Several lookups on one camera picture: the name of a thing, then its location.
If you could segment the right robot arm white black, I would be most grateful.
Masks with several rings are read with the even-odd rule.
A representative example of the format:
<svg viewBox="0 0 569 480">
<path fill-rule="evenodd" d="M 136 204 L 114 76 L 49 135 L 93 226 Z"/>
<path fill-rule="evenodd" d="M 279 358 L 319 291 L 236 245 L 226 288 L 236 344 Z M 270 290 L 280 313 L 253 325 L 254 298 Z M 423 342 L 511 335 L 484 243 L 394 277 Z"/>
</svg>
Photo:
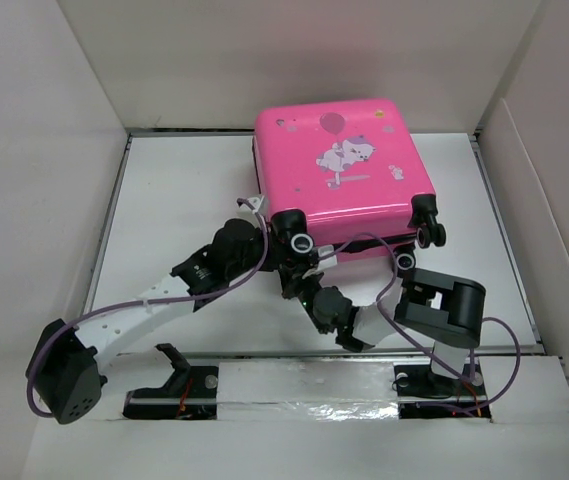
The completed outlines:
<svg viewBox="0 0 569 480">
<path fill-rule="evenodd" d="M 345 350 L 361 353 L 398 334 L 431 359 L 413 394 L 441 398 L 475 379 L 486 288 L 477 281 L 416 268 L 394 277 L 369 306 L 356 306 L 322 276 L 284 282 L 283 297 L 296 298 L 319 333 L 336 335 Z M 430 393 L 431 388 L 438 393 Z"/>
</svg>

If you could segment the pink hard-shell suitcase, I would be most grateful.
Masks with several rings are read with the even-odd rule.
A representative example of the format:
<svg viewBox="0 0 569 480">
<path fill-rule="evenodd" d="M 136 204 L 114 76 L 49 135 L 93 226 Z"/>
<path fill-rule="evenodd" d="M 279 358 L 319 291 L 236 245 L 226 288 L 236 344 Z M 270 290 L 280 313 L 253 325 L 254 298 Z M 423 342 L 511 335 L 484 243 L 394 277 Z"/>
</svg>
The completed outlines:
<svg viewBox="0 0 569 480">
<path fill-rule="evenodd" d="M 393 246 L 402 268 L 416 247 L 442 247 L 436 192 L 397 106 L 389 99 L 268 108 L 256 118 L 253 154 L 266 217 L 301 211 L 316 246 L 341 260 Z"/>
</svg>

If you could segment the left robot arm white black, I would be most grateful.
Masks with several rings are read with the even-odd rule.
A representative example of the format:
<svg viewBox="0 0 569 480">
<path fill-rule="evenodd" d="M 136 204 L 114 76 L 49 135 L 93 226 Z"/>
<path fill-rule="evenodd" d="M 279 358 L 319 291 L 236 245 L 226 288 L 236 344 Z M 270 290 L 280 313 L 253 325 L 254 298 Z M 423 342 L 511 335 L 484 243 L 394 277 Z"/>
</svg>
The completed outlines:
<svg viewBox="0 0 569 480">
<path fill-rule="evenodd" d="M 123 374 L 114 365 L 131 346 L 275 265 L 279 242 L 273 228 L 232 218 L 195 251 L 137 297 L 57 319 L 40 334 L 25 371 L 26 401 L 33 414 L 73 423 L 115 391 Z"/>
</svg>

